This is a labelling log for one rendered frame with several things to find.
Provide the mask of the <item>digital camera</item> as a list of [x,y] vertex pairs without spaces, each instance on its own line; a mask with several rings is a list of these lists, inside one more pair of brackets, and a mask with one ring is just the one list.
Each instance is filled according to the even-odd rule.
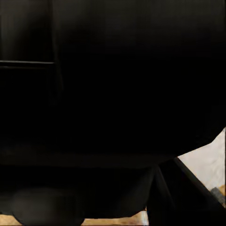
[[0,214],[132,217],[225,126],[226,0],[0,0]]

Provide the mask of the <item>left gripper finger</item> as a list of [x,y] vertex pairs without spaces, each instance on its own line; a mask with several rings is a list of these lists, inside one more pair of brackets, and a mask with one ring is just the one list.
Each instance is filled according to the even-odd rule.
[[226,226],[224,207],[178,157],[156,165],[149,226]]

